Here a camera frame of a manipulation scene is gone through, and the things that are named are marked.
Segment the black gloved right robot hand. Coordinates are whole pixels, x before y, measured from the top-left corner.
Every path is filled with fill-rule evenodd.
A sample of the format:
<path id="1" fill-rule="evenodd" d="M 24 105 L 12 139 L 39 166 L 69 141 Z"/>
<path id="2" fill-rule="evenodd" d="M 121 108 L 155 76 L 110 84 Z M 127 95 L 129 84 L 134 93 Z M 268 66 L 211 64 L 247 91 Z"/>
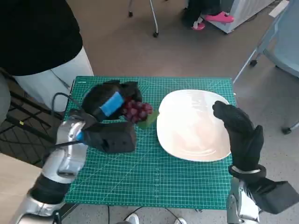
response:
<path id="1" fill-rule="evenodd" d="M 228 132 L 233 166 L 245 172 L 257 170 L 264 143 L 263 127 L 254 127 L 249 116 L 233 105 L 216 101 L 212 109 Z"/>

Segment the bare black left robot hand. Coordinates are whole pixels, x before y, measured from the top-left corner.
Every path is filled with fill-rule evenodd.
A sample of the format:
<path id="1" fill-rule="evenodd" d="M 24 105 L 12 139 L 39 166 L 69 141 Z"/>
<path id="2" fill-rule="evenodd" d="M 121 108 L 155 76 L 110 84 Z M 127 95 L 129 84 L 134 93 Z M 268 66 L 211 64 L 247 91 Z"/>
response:
<path id="1" fill-rule="evenodd" d="M 91 88 L 83 99 L 82 108 L 99 122 L 116 120 L 123 115 L 123 107 L 127 100 L 142 101 L 138 83 L 110 80 Z"/>

